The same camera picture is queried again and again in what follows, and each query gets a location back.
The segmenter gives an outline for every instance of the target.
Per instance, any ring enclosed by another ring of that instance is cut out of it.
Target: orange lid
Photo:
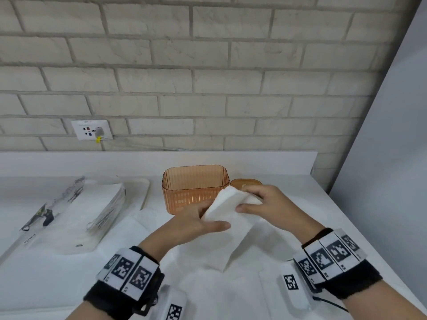
[[[244,185],[263,185],[263,183],[258,180],[254,180],[253,178],[237,178],[232,180],[230,185],[241,190]]]

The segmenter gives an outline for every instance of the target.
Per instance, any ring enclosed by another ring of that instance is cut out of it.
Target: brick wall
[[[418,1],[0,0],[0,150],[317,150],[326,188]]]

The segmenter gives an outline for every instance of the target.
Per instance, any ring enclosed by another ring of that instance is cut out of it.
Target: wall socket plate
[[[107,120],[73,120],[71,121],[78,140],[96,141],[95,130],[97,127],[103,129],[101,140],[112,140],[113,135]]]

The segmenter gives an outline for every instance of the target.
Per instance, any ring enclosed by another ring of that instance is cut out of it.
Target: person's left arm
[[[178,215],[145,238],[138,247],[160,263],[166,253],[175,246],[210,232],[229,229],[230,224],[225,221],[201,220],[212,202],[213,200],[206,200],[186,206]],[[84,301],[66,320],[112,320],[112,318],[88,301]]]

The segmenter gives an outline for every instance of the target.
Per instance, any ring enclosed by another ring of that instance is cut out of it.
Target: hand
[[[230,229],[225,221],[203,221],[202,216],[214,200],[190,204],[139,244],[146,253],[160,261],[175,246],[190,242],[210,232]]]
[[[273,185],[249,185],[242,191],[255,194],[263,204],[240,204],[236,211],[259,215],[273,226],[292,232],[300,242],[312,239],[324,226],[296,206],[285,194]]]

